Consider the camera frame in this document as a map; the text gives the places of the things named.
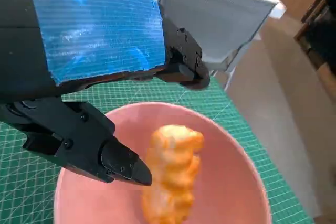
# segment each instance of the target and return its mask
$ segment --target blue painter's tape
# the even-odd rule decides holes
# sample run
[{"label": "blue painter's tape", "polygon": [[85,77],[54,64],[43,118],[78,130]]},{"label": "blue painter's tape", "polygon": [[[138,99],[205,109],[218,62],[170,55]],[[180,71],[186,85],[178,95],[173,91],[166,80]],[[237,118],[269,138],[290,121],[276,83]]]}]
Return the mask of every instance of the blue painter's tape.
[{"label": "blue painter's tape", "polygon": [[33,1],[57,85],[165,62],[157,0]]}]

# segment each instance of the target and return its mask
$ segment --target orange snack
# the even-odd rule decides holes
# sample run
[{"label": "orange snack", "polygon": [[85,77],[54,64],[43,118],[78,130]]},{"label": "orange snack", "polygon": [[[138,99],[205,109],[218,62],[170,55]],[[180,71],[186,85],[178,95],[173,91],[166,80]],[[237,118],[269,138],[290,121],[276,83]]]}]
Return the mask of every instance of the orange snack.
[{"label": "orange snack", "polygon": [[180,224],[194,202],[192,193],[203,147],[203,135],[184,126],[167,125],[155,131],[146,164],[153,184],[142,194],[142,210],[149,224]]}]

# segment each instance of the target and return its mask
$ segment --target green cutting mat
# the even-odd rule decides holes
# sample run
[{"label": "green cutting mat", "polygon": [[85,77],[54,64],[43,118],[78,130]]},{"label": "green cutting mat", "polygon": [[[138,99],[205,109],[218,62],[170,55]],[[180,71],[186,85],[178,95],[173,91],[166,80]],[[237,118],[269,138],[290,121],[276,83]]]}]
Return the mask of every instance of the green cutting mat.
[{"label": "green cutting mat", "polygon": [[[64,100],[89,101],[104,113],[129,103],[161,101],[204,114],[228,130],[254,161],[267,189],[273,223],[313,223],[215,80],[202,92],[159,80],[106,83],[65,95]],[[24,140],[22,133],[0,124],[0,223],[52,223],[54,190],[60,168],[23,151]]]}]

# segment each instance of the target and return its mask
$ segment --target pink bowl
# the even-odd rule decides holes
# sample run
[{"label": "pink bowl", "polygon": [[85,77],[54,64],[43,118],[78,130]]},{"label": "pink bowl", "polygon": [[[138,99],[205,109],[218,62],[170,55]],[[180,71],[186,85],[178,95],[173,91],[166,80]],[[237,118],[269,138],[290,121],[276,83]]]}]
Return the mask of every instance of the pink bowl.
[{"label": "pink bowl", "polygon": [[[106,114],[115,136],[144,157],[154,130],[185,125],[203,133],[201,169],[195,182],[195,204],[185,223],[271,224],[263,183],[238,142],[212,120],[166,103],[137,103]],[[141,187],[105,184],[62,169],[55,192],[55,224],[145,224]]]}]

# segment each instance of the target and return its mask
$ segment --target robotic arm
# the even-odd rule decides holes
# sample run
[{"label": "robotic arm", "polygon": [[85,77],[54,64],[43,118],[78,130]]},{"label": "robotic arm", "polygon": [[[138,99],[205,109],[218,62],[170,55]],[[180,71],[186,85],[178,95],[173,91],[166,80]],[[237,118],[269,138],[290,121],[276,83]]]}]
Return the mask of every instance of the robotic arm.
[{"label": "robotic arm", "polygon": [[88,102],[61,95],[94,84],[159,78],[189,89],[209,84],[202,50],[160,7],[165,63],[147,71],[123,71],[55,84],[47,64],[33,0],[0,0],[0,121],[27,135],[23,148],[57,165],[106,183],[114,179],[151,185],[151,172],[114,136],[113,122]]}]

